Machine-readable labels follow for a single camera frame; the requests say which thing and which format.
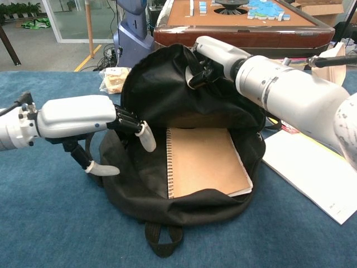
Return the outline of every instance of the table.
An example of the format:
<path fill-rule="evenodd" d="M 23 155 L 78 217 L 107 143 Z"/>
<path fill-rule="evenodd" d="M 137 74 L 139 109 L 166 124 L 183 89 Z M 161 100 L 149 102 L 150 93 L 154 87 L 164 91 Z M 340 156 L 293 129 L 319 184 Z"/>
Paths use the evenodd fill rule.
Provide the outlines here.
<path fill-rule="evenodd" d="M 349 72 L 345 87 L 355 92 L 356 81 L 357 72 Z M 0 107 L 26 90 L 38 107 L 48 99 L 105 94 L 100 83 L 94 72 L 2 72 Z M 119 95 L 110 98 L 119 103 Z M 96 160 L 103 134 L 93 139 Z M 264 164 L 254 187 L 242 215 L 185 228 L 182 245 L 161 259 L 144 225 L 113 207 L 61 145 L 36 140 L 34 147 L 0 152 L 0 266 L 357 267 L 357 214 L 338 225 Z"/>
<path fill-rule="evenodd" d="M 206 2 L 207 14 L 199 14 L 199 1 L 194 0 L 191 17 L 189 0 L 167 0 L 154 30 L 155 48 L 176 42 L 193 46 L 197 37 L 208 35 L 251 54 L 300 58 L 325 51 L 334 35 L 332 27 L 282 0 L 273 2 L 291 15 L 289 21 L 249 20 L 247 14 L 222 15 L 215 12 L 220 7 L 212 6 L 211 0 Z"/>

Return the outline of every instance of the backpack handle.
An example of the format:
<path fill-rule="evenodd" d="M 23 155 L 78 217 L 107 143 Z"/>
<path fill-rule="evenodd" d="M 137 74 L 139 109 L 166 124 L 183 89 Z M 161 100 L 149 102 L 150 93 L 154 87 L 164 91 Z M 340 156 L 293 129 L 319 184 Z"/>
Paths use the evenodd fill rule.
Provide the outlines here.
<path fill-rule="evenodd" d="M 151 249 L 161 258 L 170 257 L 174 250 L 180 245 L 184 237 L 184 232 L 181 226 L 167 226 L 167 228 L 172 242 L 159 244 L 161 224 L 153 222 L 146 222 L 145 224 L 145 238 Z"/>

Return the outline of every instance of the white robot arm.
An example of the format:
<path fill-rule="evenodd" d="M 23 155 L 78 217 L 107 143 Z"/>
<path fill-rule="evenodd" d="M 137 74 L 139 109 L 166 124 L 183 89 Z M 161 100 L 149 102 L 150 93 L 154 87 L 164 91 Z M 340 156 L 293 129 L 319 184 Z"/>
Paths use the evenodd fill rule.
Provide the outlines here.
<path fill-rule="evenodd" d="M 238 92 L 302 133 L 334 148 L 357 170 L 357 93 L 263 56 L 251 56 L 224 42 L 201 36 L 194 51 L 205 57 L 205 70 L 193 76 L 193 90 L 210 80 L 212 68 L 222 70 Z M 147 151 L 156 147 L 145 121 L 113 104 L 105 96 L 48 101 L 37 110 L 30 94 L 9 109 L 0 110 L 0 151 L 32 146 L 36 137 L 63 143 L 86 172 L 115 175 L 116 167 L 95 163 L 78 145 L 88 133 L 115 129 L 135 133 Z"/>
<path fill-rule="evenodd" d="M 241 95 L 332 147 L 357 170 L 357 93 L 350 96 L 343 87 L 289 67 L 288 59 L 281 64 L 251 56 L 208 36 L 196 40 L 194 51 L 206 57 L 206 70 L 219 64 Z M 190 88 L 202 83 L 187 70 L 186 80 Z"/>
<path fill-rule="evenodd" d="M 147 151 L 156 148 L 148 124 L 107 96 L 49 100 L 38 111 L 30 93 L 25 93 L 10 109 L 0 109 L 0 151 L 33 146 L 34 139 L 42 137 L 53 144 L 62 143 L 86 173 L 117 175 L 119 169 L 97 164 L 78 144 L 88 134 L 106 129 L 135 133 Z"/>

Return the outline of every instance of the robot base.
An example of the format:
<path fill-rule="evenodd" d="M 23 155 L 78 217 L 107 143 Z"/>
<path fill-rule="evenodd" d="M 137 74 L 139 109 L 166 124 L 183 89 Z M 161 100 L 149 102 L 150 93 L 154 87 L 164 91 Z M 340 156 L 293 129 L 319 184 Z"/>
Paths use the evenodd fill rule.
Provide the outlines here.
<path fill-rule="evenodd" d="M 123 48 L 122 56 L 119 58 L 118 67 L 134 67 L 141 59 L 153 51 L 153 37 L 146 35 L 145 39 L 128 31 L 126 25 L 119 25 L 120 46 Z M 115 50 L 118 51 L 118 32 L 114 34 Z"/>

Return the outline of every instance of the white paper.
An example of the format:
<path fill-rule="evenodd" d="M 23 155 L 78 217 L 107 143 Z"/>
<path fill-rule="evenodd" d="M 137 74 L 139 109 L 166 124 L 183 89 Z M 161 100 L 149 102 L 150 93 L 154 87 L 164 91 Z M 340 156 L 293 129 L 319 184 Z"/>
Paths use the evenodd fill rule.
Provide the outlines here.
<path fill-rule="evenodd" d="M 194 9 L 195 9 L 194 0 L 190 0 L 190 16 L 194 15 Z"/>
<path fill-rule="evenodd" d="M 340 155 L 305 135 L 279 131 L 266 139 L 263 161 L 331 218 L 357 210 L 357 172 Z"/>

